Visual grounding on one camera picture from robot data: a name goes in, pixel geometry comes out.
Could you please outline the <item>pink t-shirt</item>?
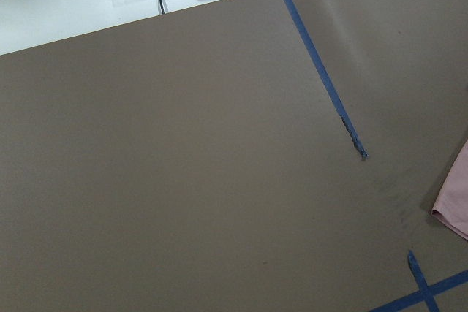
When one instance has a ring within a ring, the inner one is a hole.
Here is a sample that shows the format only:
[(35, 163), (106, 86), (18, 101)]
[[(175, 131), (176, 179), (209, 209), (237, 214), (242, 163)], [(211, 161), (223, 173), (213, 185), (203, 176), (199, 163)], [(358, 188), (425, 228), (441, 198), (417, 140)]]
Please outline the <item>pink t-shirt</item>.
[(456, 157), (439, 191), (431, 214), (467, 240), (467, 142)]

